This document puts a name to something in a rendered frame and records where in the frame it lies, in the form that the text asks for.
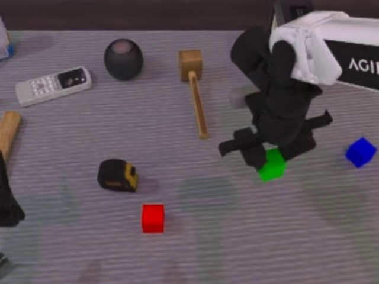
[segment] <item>black ball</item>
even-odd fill
[[[104,63],[111,76],[122,81],[130,80],[142,70],[142,51],[131,40],[114,40],[105,50]]]

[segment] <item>gray table surface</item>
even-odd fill
[[[13,262],[4,284],[379,283],[379,167],[344,158],[365,136],[379,145],[379,94],[324,88],[309,115],[328,109],[317,149],[262,183],[239,153],[219,142],[250,124],[230,91],[249,81],[230,62],[239,31],[23,31],[17,55],[0,62],[0,111],[23,116],[8,165],[27,218],[0,229]],[[117,82],[103,65],[115,38],[142,48],[145,66]],[[200,81],[210,139],[199,140],[190,87],[179,81],[178,50],[201,49]],[[91,90],[20,108],[17,82],[83,65]],[[96,181],[101,161],[132,162],[139,193]],[[143,203],[163,203],[166,233],[142,234]]]

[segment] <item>dark wall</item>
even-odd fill
[[[0,0],[9,30],[241,30],[266,24],[270,0]],[[379,0],[314,0],[316,9],[379,18]]]

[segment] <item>black robot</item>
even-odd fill
[[[269,50],[269,32],[253,27],[232,47],[232,62],[259,88],[245,97],[256,127],[234,132],[234,139],[219,144],[222,156],[240,151],[246,164],[261,170],[266,163],[262,143],[276,145],[285,161],[316,147],[313,130],[332,123],[330,114],[306,119],[313,98],[322,94],[317,85],[291,78],[296,62],[293,47],[279,41]]]

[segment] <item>green cube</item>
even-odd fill
[[[286,162],[282,157],[279,149],[270,149],[266,152],[267,162],[261,170],[258,171],[263,182],[280,178],[284,174]]]

